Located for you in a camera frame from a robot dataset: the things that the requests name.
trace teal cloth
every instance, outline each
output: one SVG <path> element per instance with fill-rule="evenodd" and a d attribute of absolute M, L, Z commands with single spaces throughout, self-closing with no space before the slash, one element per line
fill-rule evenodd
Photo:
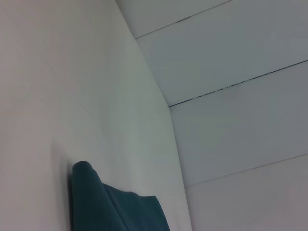
<path fill-rule="evenodd" d="M 103 184 L 92 166 L 73 166 L 74 231 L 170 231 L 155 196 L 142 197 Z"/>

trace white ceiling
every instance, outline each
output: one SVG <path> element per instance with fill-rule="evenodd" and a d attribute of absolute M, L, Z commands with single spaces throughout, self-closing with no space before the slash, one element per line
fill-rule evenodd
<path fill-rule="evenodd" d="M 232 0 L 137 42 L 170 106 L 308 59 L 308 1 Z"/>
<path fill-rule="evenodd" d="M 229 0 L 116 0 L 135 38 Z"/>
<path fill-rule="evenodd" d="M 185 186 L 308 153 L 308 62 L 170 108 Z"/>
<path fill-rule="evenodd" d="M 308 158 L 186 188 L 193 231 L 306 231 Z"/>

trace paneled ceiling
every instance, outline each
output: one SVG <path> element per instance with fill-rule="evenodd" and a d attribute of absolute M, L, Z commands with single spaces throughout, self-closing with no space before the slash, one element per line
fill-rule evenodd
<path fill-rule="evenodd" d="M 308 59 L 307 0 L 223 2 L 118 0 L 169 106 Z"/>
<path fill-rule="evenodd" d="M 229 0 L 116 0 L 135 38 Z"/>

